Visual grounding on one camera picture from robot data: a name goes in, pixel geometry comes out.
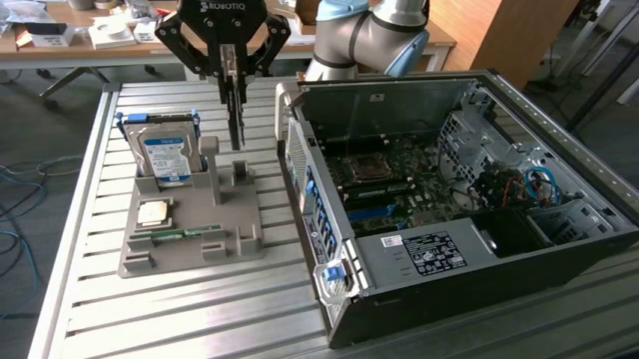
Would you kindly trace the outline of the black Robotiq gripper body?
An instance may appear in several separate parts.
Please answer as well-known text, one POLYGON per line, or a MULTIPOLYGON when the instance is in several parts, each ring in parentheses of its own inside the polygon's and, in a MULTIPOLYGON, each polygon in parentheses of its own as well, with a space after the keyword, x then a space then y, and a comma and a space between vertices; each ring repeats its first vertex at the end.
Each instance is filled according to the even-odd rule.
POLYGON ((245 45, 268 15, 264 1, 177 2, 177 15, 206 44, 245 45))

